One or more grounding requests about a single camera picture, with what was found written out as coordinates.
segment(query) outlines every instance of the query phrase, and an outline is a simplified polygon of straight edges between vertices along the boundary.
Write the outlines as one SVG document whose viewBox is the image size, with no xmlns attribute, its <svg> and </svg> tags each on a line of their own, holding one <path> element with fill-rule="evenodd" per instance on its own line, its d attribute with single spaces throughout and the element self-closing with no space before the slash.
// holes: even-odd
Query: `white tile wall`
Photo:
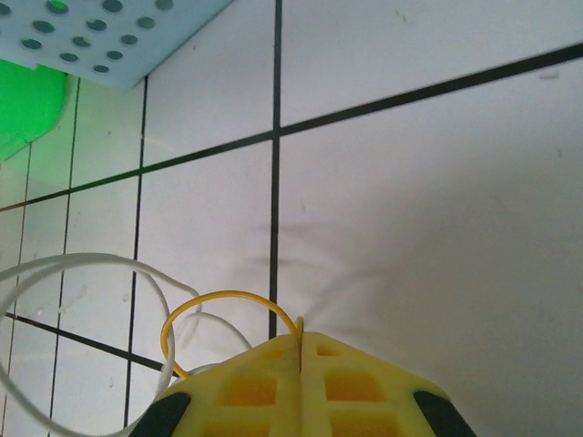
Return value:
<svg viewBox="0 0 583 437">
<path fill-rule="evenodd" d="M 71 195 L 66 252 L 133 258 L 137 188 L 132 178 Z M 118 266 L 68 271 L 61 328 L 126 349 L 131 279 L 131 270 Z"/>
<path fill-rule="evenodd" d="M 10 377 L 44 414 L 50 413 L 55 344 L 55 334 L 19 321 L 15 323 Z M 46 430 L 32 421 L 13 398 L 8 397 L 3 435 L 46 437 Z"/>
<path fill-rule="evenodd" d="M 54 420 L 86 434 L 121 430 L 128 362 L 61 338 L 56 363 Z"/>
<path fill-rule="evenodd" d="M 273 2 L 234 2 L 151 75 L 146 165 L 271 130 L 274 17 Z M 575 44 L 582 18 L 576 0 L 283 0 L 282 123 Z M 480 437 L 583 434 L 581 77 L 577 61 L 282 138 L 283 308 L 444 386 Z M 71 159 L 74 189 L 112 183 L 74 191 L 68 215 L 67 196 L 28 204 L 23 261 L 59 253 L 65 239 L 68 253 L 134 255 L 138 178 L 114 179 L 139 168 L 144 87 L 83 81 L 75 120 L 68 80 L 66 110 L 32 146 L 29 178 L 28 148 L 0 165 L 0 269 L 21 249 L 24 209 L 9 206 L 68 188 Z M 143 175 L 138 258 L 201 293 L 267 297 L 271 146 Z M 122 354 L 131 279 L 117 268 L 68 272 L 60 328 Z M 54 326 L 58 282 L 31 290 L 18 314 Z M 172 309 L 188 298 L 163 289 Z M 205 307 L 252 344 L 267 339 L 257 304 Z M 162 321 L 139 280 L 133 353 L 161 361 Z M 7 364 L 12 321 L 0 327 Z M 188 323 L 176 327 L 185 368 L 242 349 L 209 322 L 193 339 Z M 16 323 L 12 376 L 45 411 L 55 341 Z M 123 424 L 127 362 L 79 341 L 59 340 L 55 417 L 113 432 Z M 130 419 L 146 409 L 157 376 L 132 365 Z M 12 401 L 5 418 L 5 437 L 46 437 Z"/>
<path fill-rule="evenodd" d="M 578 0 L 283 2 L 287 125 L 575 44 Z"/>
<path fill-rule="evenodd" d="M 273 5 L 234 2 L 150 76 L 146 164 L 271 130 Z"/>
<path fill-rule="evenodd" d="M 22 242 L 22 262 L 61 255 L 64 249 L 66 196 L 26 206 Z M 20 279 L 30 275 L 21 275 Z M 53 275 L 23 294 L 16 314 L 56 326 L 61 275 Z"/>
<path fill-rule="evenodd" d="M 200 293 L 269 293 L 271 143 L 245 147 L 144 177 L 138 259 L 188 283 Z M 173 310 L 189 295 L 164 288 Z M 224 317 L 253 344 L 267 340 L 268 315 L 246 300 L 203 306 Z M 161 360 L 164 321 L 155 295 L 140 282 L 136 296 L 135 353 Z M 177 320 L 186 340 L 190 331 Z M 185 368 L 222 361 L 241 345 L 216 323 L 202 321 L 192 343 L 179 346 Z"/>
<path fill-rule="evenodd" d="M 27 198 L 40 198 L 69 187 L 77 83 L 76 77 L 66 78 L 63 115 L 55 128 L 31 147 Z"/>
<path fill-rule="evenodd" d="M 25 200 L 28 147 L 0 162 L 0 208 Z"/>
<path fill-rule="evenodd" d="M 478 435 L 575 435 L 581 75 L 286 137 L 283 308 L 441 383 Z"/>
<path fill-rule="evenodd" d="M 79 85 L 73 186 L 139 165 L 144 85 L 129 91 L 88 80 Z"/>
<path fill-rule="evenodd" d="M 22 229 L 23 208 L 15 208 L 0 213 L 0 229 L 2 243 L 0 244 L 0 271 L 10 269 L 18 264 L 20 252 L 20 237 Z M 16 285 L 16 278 L 0 282 L 0 293 L 4 295 Z M 12 345 L 12 319 L 3 317 L 0 320 L 0 363 L 7 369 Z M 0 412 L 4 411 L 5 390 L 0 388 Z"/>
</svg>

